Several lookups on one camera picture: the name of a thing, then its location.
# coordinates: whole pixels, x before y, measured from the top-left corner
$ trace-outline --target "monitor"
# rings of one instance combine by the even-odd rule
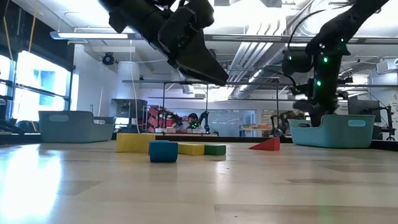
[[[374,119],[375,123],[381,123],[381,114],[380,110],[372,110],[380,107],[380,102],[377,100],[348,100],[348,114],[356,114],[356,115],[374,115],[376,118]]]

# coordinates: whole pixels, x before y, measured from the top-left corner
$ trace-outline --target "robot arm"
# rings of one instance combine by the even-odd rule
[[[118,33],[127,26],[168,58],[184,75],[224,86],[228,74],[206,48],[203,28],[214,23],[207,0],[191,0],[170,10],[175,0],[99,0]]]
[[[324,24],[304,52],[285,52],[284,73],[291,75],[314,68],[314,76],[308,84],[293,91],[306,94],[308,100],[296,101],[294,108],[308,112],[313,127],[320,125],[323,115],[333,114],[338,107],[336,90],[341,59],[344,55],[351,55],[346,44],[386,2],[388,0],[352,0],[352,7]]]

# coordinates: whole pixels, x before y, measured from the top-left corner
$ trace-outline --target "plastic bin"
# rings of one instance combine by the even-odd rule
[[[293,143],[329,148],[368,148],[372,143],[373,115],[325,115],[317,128],[300,128],[310,121],[290,119]]]

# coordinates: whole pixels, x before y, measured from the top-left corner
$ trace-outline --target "blue block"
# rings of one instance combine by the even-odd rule
[[[175,162],[178,157],[178,143],[168,141],[153,141],[149,143],[151,162]]]
[[[169,140],[153,140],[153,141],[149,141],[149,144],[148,144],[148,155],[150,155],[150,143],[151,142],[169,142]]]

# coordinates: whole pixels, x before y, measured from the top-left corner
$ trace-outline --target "ceiling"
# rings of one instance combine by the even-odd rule
[[[33,14],[35,0],[13,0],[26,11]],[[284,3],[280,8],[272,7],[272,4],[278,0],[210,0],[210,3],[215,9],[215,23],[205,29],[207,34],[254,34],[259,35],[281,35],[285,32],[290,20],[295,19],[295,15],[303,9],[311,0],[282,0]],[[310,11],[319,9],[332,9],[330,0],[314,0],[314,3],[309,7]],[[358,32],[358,35],[364,36],[383,36],[383,37],[398,37],[398,20],[389,19],[394,10],[398,7],[398,1],[390,1],[379,14],[370,18],[365,25]],[[41,21],[48,24],[55,30],[60,32],[112,32],[108,25],[108,14],[98,4],[97,0],[39,0],[37,5],[37,17]],[[329,10],[309,18],[303,23],[303,26],[298,30],[297,35],[314,35],[319,30],[324,22],[334,17],[341,10]],[[244,63],[234,63],[237,53],[241,53],[240,48],[243,43],[240,42],[207,42],[209,49],[215,49],[217,53],[217,60],[222,65],[231,65],[234,68],[243,68],[249,70],[248,72],[241,72],[237,75],[241,80],[249,80],[254,74],[250,72],[254,68],[264,65],[268,54],[276,54],[270,50],[261,51],[262,55],[255,58],[250,65]],[[90,40],[85,45],[85,50],[96,60],[100,60],[104,55],[104,50],[101,47],[109,50],[115,49],[114,56],[119,60],[131,60],[140,62],[146,67],[146,71],[155,75],[169,75],[172,68],[167,64],[165,57],[154,50],[144,40]],[[129,49],[134,47],[134,53],[131,54],[128,50],[118,52],[117,49],[125,47]],[[398,46],[395,45],[349,45],[351,57],[344,58],[345,62],[352,62],[357,60],[359,56],[398,56]],[[374,58],[362,58],[362,60],[372,60]],[[358,63],[345,63],[343,69],[351,69],[357,67]],[[307,74],[295,75],[298,82],[305,82]],[[288,83],[288,80],[281,79],[281,82]]]

